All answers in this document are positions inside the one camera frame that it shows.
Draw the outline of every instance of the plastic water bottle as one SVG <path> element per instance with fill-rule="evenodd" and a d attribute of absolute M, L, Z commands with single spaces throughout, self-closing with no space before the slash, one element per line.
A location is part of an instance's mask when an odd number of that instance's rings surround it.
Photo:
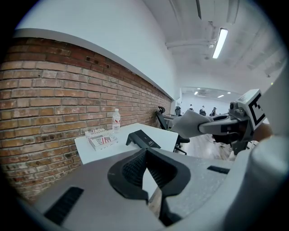
<path fill-rule="evenodd" d="M 113 133 L 119 133 L 119 128 L 121 127 L 121 115 L 118 109 L 114 109 L 114 114 L 112 115 L 112 131 Z"/>

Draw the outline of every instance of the ceiling light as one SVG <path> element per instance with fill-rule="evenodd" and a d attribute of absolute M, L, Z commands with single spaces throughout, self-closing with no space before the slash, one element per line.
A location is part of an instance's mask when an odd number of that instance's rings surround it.
<path fill-rule="evenodd" d="M 228 34 L 228 30 L 226 29 L 221 29 L 220 31 L 220 35 L 219 35 L 219 39 L 218 39 L 218 42 L 217 42 L 217 46 L 216 46 L 216 49 L 215 49 L 215 52 L 213 54 L 213 59 L 217 59 L 221 50 L 222 50 L 222 47 L 225 43 L 225 40 L 226 40 L 226 37 L 227 37 L 227 34 Z"/>

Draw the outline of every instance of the desk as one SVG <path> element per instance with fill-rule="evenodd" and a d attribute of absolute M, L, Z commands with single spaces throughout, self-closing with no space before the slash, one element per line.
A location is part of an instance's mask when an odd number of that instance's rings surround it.
<path fill-rule="evenodd" d="M 116 134 L 118 143 L 103 150 L 95 151 L 85 136 L 76 138 L 75 144 L 82 163 L 86 164 L 92 161 L 111 157 L 122 152 L 139 149 L 139 146 L 134 143 L 130 143 L 130 145 L 126 146 L 126 140 L 129 133 L 140 129 L 143 130 L 143 132 L 145 132 L 159 146 L 161 146 L 161 149 L 173 152 L 177 141 L 177 133 L 136 123 L 121 127 L 119 134 Z M 153 180 L 149 171 L 146 170 L 143 178 L 143 189 L 148 192 L 149 198 L 152 196 L 156 188 L 157 184 Z"/>
<path fill-rule="evenodd" d="M 167 125 L 169 125 L 170 121 L 176 119 L 177 117 L 178 115 L 163 115 L 164 120 L 167 121 Z"/>

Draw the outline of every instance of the brick wall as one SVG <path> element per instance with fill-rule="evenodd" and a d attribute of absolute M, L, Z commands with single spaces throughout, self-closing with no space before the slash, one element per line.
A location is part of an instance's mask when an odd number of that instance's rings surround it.
<path fill-rule="evenodd" d="M 74 139 L 95 128 L 154 126 L 171 100 L 112 60 L 47 39 L 14 39 L 0 72 L 0 162 L 27 199 L 81 165 Z"/>

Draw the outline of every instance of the white ceiling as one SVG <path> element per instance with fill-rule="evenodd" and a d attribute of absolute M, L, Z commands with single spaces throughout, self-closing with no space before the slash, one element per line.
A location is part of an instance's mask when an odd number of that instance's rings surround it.
<path fill-rule="evenodd" d="M 223 91 L 223 90 L 218 90 L 218 89 L 211 89 L 211 88 L 182 88 L 182 93 L 183 94 L 192 94 L 194 95 L 195 92 L 198 92 L 196 97 L 201 97 L 201 98 L 209 98 L 209 99 L 214 99 L 218 101 L 223 101 L 223 102 L 232 102 L 236 101 L 238 98 L 240 98 L 242 95 L 237 94 L 234 92 L 231 92 L 228 94 L 228 91 Z"/>
<path fill-rule="evenodd" d="M 224 81 L 228 81 L 228 76 L 248 77 L 244 81 L 250 81 L 249 77 L 258 78 L 255 82 L 260 82 L 263 86 L 257 87 L 267 89 L 287 61 L 284 45 L 267 18 L 246 0 L 239 1 L 238 13 L 233 24 L 224 22 L 221 18 L 232 11 L 228 7 L 229 2 L 238 3 L 238 0 L 200 0 L 208 4 L 215 3 L 212 22 L 199 18 L 196 0 L 143 1 L 164 33 L 166 46 L 172 53 L 179 76 L 186 73 L 198 78 L 201 76 L 201 69 L 204 73 L 209 72 L 212 79 L 213 74 L 227 76 Z M 224 7 L 224 11 L 218 13 L 216 8 L 220 4 L 227 8 Z M 220 27 L 228 29 L 228 36 L 219 58 L 212 59 L 215 47 L 209 46 L 217 40 Z M 206 81 L 207 84 L 203 83 L 202 87 L 209 87 L 210 80 Z M 250 89 L 246 84 L 242 88 L 234 86 L 239 81 L 232 79 L 223 90 L 230 91 L 234 88 L 236 92 L 243 94 Z M 196 87 L 194 82 L 186 82 L 185 86 Z"/>

